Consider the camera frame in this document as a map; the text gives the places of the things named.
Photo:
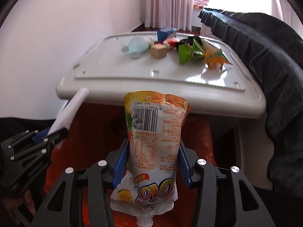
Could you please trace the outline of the person's left hand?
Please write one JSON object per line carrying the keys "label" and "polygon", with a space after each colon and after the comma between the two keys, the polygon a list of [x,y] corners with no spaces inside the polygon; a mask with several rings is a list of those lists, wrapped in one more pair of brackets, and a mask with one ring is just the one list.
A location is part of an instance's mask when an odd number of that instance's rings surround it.
{"label": "person's left hand", "polygon": [[8,211],[24,204],[31,214],[36,214],[35,204],[32,199],[30,190],[27,190],[21,198],[14,199],[10,197],[4,197],[2,199],[2,203]]}

